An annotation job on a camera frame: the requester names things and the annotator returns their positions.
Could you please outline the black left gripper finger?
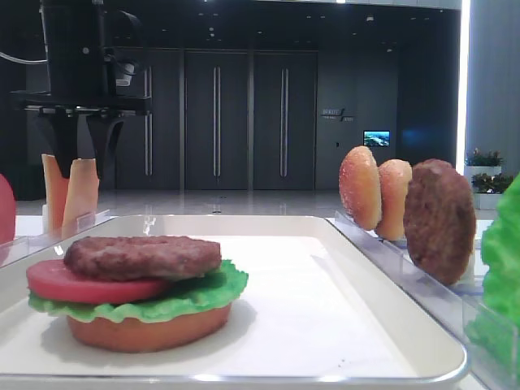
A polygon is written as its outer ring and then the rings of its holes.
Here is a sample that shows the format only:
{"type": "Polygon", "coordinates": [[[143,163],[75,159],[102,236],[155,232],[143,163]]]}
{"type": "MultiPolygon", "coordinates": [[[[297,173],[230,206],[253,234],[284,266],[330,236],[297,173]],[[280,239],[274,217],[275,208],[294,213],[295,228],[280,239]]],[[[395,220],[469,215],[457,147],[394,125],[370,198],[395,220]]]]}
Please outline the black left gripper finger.
{"type": "Polygon", "coordinates": [[[93,142],[97,177],[102,180],[106,170],[115,162],[124,116],[121,112],[101,112],[87,115],[86,123],[93,142]]]}
{"type": "Polygon", "coordinates": [[[77,114],[40,112],[37,126],[53,152],[61,176],[69,179],[72,162],[77,159],[77,114]]]}

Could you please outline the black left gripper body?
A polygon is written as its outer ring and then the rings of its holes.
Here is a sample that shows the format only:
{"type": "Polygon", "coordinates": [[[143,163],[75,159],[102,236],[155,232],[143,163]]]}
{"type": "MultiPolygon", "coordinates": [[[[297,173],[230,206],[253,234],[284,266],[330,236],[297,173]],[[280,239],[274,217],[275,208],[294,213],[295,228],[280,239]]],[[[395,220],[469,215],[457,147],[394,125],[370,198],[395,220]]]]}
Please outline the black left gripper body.
{"type": "Polygon", "coordinates": [[[116,92],[116,75],[133,71],[115,57],[106,32],[103,1],[41,1],[48,92],[11,92],[21,110],[63,108],[73,111],[151,112],[149,97],[125,97],[116,92]]]}

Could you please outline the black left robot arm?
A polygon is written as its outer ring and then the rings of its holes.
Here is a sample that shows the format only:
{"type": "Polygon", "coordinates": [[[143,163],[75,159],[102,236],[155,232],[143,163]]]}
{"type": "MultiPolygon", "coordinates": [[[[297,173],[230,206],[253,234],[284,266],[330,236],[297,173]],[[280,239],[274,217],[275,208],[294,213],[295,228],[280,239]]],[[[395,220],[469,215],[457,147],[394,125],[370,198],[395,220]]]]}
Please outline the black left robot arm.
{"type": "Polygon", "coordinates": [[[113,161],[128,115],[151,112],[148,96],[128,96],[129,86],[147,66],[149,47],[141,21],[103,1],[42,1],[41,23],[49,90],[11,92],[19,110],[35,111],[62,177],[78,158],[77,128],[85,117],[97,177],[113,161]]]}

